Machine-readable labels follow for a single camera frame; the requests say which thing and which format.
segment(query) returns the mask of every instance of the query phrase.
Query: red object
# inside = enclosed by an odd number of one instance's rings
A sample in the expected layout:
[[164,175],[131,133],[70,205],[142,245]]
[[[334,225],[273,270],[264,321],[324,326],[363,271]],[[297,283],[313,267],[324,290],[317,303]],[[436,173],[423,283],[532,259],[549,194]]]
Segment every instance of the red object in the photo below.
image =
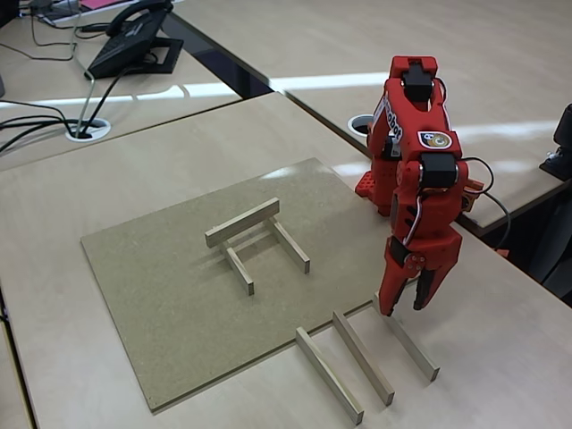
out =
[[457,263],[461,246],[450,224],[461,212],[468,168],[436,73],[433,57],[395,56],[368,125],[372,170],[356,192],[381,215],[391,215],[379,293],[384,315],[391,315],[407,280],[417,276],[414,309],[424,308]]
[[81,5],[86,6],[92,11],[102,7],[110,6],[111,4],[125,2],[127,0],[81,0]]

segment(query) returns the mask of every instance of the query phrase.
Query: wire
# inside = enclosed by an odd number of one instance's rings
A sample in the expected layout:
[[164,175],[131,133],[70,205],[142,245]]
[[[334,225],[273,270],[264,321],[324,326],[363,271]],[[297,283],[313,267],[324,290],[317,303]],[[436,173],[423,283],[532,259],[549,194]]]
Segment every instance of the wire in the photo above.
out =
[[10,122],[15,122],[15,121],[20,121],[22,119],[39,119],[39,118],[45,118],[45,119],[60,119],[57,116],[53,116],[51,114],[33,114],[33,115],[29,115],[29,116],[20,116],[17,118],[11,118],[11,119],[7,119],[3,122],[0,122],[0,130],[2,128],[15,128],[21,125],[6,125]]
[[494,185],[494,172],[492,172],[492,168],[490,165],[488,165],[483,159],[479,158],[478,156],[467,156],[466,158],[461,158],[460,161],[478,161],[479,163],[481,163],[486,167],[486,169],[489,171],[489,174],[491,175],[491,183],[489,183],[489,186],[481,190],[465,189],[465,192],[467,194],[482,195],[491,190],[492,185]]
[[65,115],[63,114],[63,112],[58,109],[57,107],[52,107],[51,105],[34,105],[32,103],[24,103],[22,101],[12,101],[12,100],[5,100],[0,98],[0,103],[8,103],[11,105],[26,105],[28,107],[36,107],[38,109],[49,109],[49,110],[53,110],[55,112],[58,112],[60,114],[60,117],[63,119],[63,121],[66,124],[66,128],[68,129],[68,131],[70,133],[72,133],[72,129],[69,127],[69,125],[67,125],[70,121],[65,117]]
[[510,227],[512,226],[512,219],[510,218],[510,213],[509,210],[504,206],[504,204],[502,204],[502,202],[496,198],[494,195],[491,195],[488,191],[484,193],[486,197],[490,198],[492,201],[494,201],[497,206],[500,207],[500,209],[504,212],[504,215],[507,218],[507,229],[504,232],[504,235],[502,236],[502,238],[499,241],[499,244],[497,244],[494,249],[498,250],[499,248],[502,247],[502,245],[504,244],[504,242],[507,240],[507,238],[509,237],[510,234]]
[[158,62],[158,58],[155,54],[153,53],[149,53],[154,61],[152,63],[143,63],[143,65],[136,65],[136,66],[129,66],[129,67],[125,67],[123,70],[121,70],[117,76],[115,76],[114,80],[111,82],[111,84],[109,85],[109,87],[107,87],[107,90],[105,91],[104,95],[101,97],[101,100],[99,100],[99,103],[97,104],[96,110],[93,111],[93,113],[91,114],[91,117],[89,118],[88,122],[86,123],[86,125],[83,127],[83,130],[81,130],[81,134],[85,134],[86,131],[88,130],[89,126],[91,126],[91,124],[93,123],[93,121],[96,119],[97,114],[99,113],[99,111],[101,110],[101,108],[103,107],[105,100],[107,99],[107,97],[109,96],[109,94],[111,93],[112,89],[114,88],[114,86],[117,84],[117,82],[119,81],[119,79],[121,79],[123,76],[125,76],[125,74],[127,74],[128,72],[134,72],[136,70],[145,70],[147,67],[150,67],[151,65],[154,65]]
[[70,54],[69,58],[53,58],[53,57],[49,57],[49,56],[34,56],[34,55],[27,54],[24,51],[21,51],[20,49],[16,49],[15,47],[8,46],[4,43],[0,43],[0,46],[5,47],[6,49],[10,49],[11,51],[17,52],[18,54],[24,55],[24,56],[28,57],[30,60],[66,62],[66,61],[71,61],[73,59],[73,56],[75,54],[75,48],[77,45],[74,44],[73,48],[71,49],[71,54]]
[[441,88],[443,88],[443,104],[445,104],[445,102],[447,101],[447,86],[445,85],[445,82],[443,81],[443,79],[441,79],[437,76],[435,76],[435,78],[441,84]]
[[31,23],[31,28],[32,28],[32,39],[34,40],[34,43],[36,44],[36,46],[68,46],[70,44],[70,42],[50,42],[50,43],[39,43],[36,40],[36,31],[34,31],[34,15],[31,14],[30,15],[30,19],[29,22]]
[[411,240],[413,239],[413,234],[417,230],[417,226],[419,226],[419,222],[421,222],[421,198],[422,196],[417,196],[417,213],[415,215],[415,221],[413,221],[413,225],[411,225],[411,229],[407,237],[403,240],[403,246],[407,247]]
[[82,36],[80,36],[80,35],[78,34],[78,29],[76,29],[76,30],[74,31],[74,33],[75,33],[75,37],[78,38],[78,39],[80,39],[80,40],[91,40],[92,38],[99,38],[99,37],[101,37],[101,36],[103,36],[103,35],[105,34],[105,32],[102,31],[102,32],[99,33],[99,34],[95,34],[95,35],[87,36],[87,37],[82,37]]
[[51,121],[51,122],[47,122],[47,123],[43,123],[41,125],[37,125],[35,127],[29,128],[23,132],[21,132],[20,134],[18,134],[17,136],[11,138],[7,143],[5,143],[3,146],[0,147],[0,153],[4,152],[8,147],[10,147],[11,145],[13,145],[15,142],[17,142],[19,139],[26,137],[28,134],[31,134],[32,132],[38,131],[38,130],[42,130],[44,128],[47,127],[51,127],[52,125],[56,125],[59,122],[56,121]]

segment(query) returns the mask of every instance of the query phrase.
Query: desk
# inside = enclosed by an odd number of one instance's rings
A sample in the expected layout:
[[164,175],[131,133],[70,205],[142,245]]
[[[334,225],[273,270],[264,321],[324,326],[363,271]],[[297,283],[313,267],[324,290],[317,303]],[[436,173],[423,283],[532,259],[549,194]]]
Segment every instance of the desk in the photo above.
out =
[[[364,140],[348,119],[374,110],[384,78],[359,87],[346,83],[349,75],[387,72],[394,55],[434,55],[451,123],[466,131],[465,155],[483,157],[496,172],[493,195],[517,212],[562,188],[537,167],[555,149],[551,136],[571,101],[570,2],[206,0],[177,4],[175,12],[354,145]],[[332,75],[340,76],[320,79]],[[311,79],[287,79],[300,77]],[[477,165],[471,175],[489,180]],[[503,222],[487,198],[467,216],[479,234]]]
[[[152,416],[80,245],[86,234],[311,156],[350,187],[369,166],[270,94],[0,173],[0,274],[42,429],[349,427],[296,348]],[[366,408],[362,427],[568,427],[572,311],[459,231],[461,258],[432,304],[413,312],[408,289],[397,310],[442,366],[436,382],[372,309],[350,322],[396,389],[388,409],[332,329],[315,337]]]
[[[109,22],[121,9],[94,13],[82,17],[81,23]],[[73,25],[67,21],[64,25]],[[29,54],[65,58],[69,56],[68,46],[37,47],[31,37],[30,19],[10,22],[0,29],[0,40]],[[34,22],[36,37],[41,43],[68,42],[71,30],[51,29]],[[99,52],[107,37],[79,40],[76,55],[84,66],[88,66]],[[60,63],[31,61],[28,58],[0,46],[0,72],[6,87],[5,98],[15,101],[42,101],[61,108],[66,116],[77,118],[89,90],[89,80],[83,77],[75,62]],[[111,80],[97,80],[94,98],[87,110],[87,118],[95,109]],[[121,78],[98,117],[107,119],[112,129],[97,142],[129,134],[136,130],[153,127],[159,123],[173,121],[184,116],[203,112],[240,99],[210,71],[184,51],[173,74],[131,75]],[[29,107],[3,105],[0,120],[25,114],[53,114],[53,112]],[[16,132],[2,131],[4,143]],[[69,141],[63,127],[42,130],[34,139],[23,139],[21,146],[0,157],[0,170],[26,164],[31,161],[54,156],[85,147],[88,143]]]
[[4,324],[0,325],[0,428],[30,428]]

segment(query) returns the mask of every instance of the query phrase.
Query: sticker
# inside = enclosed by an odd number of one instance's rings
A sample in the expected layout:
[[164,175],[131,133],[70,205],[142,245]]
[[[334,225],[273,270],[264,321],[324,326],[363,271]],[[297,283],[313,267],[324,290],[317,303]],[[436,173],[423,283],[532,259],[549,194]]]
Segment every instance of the sticker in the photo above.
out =
[[385,110],[385,116],[387,117],[387,125],[390,127],[390,131],[393,133],[393,136],[399,143],[401,141],[401,137],[403,136],[403,129],[400,127],[400,124],[397,120],[397,115],[391,110],[390,100],[387,96],[383,96],[382,101],[377,106],[374,115],[374,121],[376,121],[375,116],[377,115],[377,119],[382,114],[383,110]]
[[442,150],[452,146],[453,139],[440,131],[419,131],[417,133],[421,146],[428,149]]

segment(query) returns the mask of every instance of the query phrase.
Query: wooden block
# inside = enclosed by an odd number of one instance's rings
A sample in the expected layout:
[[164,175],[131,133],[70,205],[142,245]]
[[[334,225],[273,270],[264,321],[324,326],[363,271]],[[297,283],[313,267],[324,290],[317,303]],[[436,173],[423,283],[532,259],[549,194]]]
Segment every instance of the wooden block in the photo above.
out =
[[288,253],[299,269],[302,270],[302,273],[308,274],[310,272],[310,258],[286,232],[284,227],[273,216],[266,219],[265,225],[272,234],[274,234],[280,244],[282,244],[286,253]]
[[234,249],[231,247],[228,241],[223,241],[220,244],[220,249],[229,261],[232,267],[232,271],[236,273],[239,277],[240,283],[244,286],[245,291],[248,295],[254,295],[254,282],[247,273],[247,269],[244,267],[242,262],[240,262],[239,256],[236,254]]
[[375,363],[369,350],[366,348],[364,343],[359,339],[358,334],[348,322],[348,319],[337,311],[333,312],[333,326],[340,334],[343,342],[346,343],[349,351],[356,359],[357,364],[362,369],[367,377],[367,380],[372,384],[375,391],[382,399],[386,406],[389,406],[393,401],[393,396],[395,395],[395,390],[391,387],[390,383],[387,381],[385,376],[382,374],[379,366]]
[[261,223],[270,216],[277,215],[279,212],[280,201],[278,198],[271,198],[260,206],[256,206],[240,216],[236,216],[230,221],[205,232],[206,245],[213,248],[230,237],[247,230],[257,223]]
[[333,370],[324,360],[322,352],[312,341],[307,332],[304,331],[304,328],[300,327],[296,330],[296,343],[302,349],[314,369],[332,390],[333,395],[346,410],[349,418],[354,422],[354,425],[359,425],[364,418],[364,409],[361,408],[351,392],[341,383],[336,374],[333,373]]
[[382,317],[384,322],[390,327],[393,335],[397,337],[405,351],[411,356],[417,366],[419,366],[419,369],[421,369],[423,374],[430,382],[434,381],[435,378],[437,378],[440,368],[429,358],[425,348],[405,331],[403,325],[396,320],[395,317],[382,315],[379,309],[378,292],[374,294],[374,308],[377,310],[377,313]]

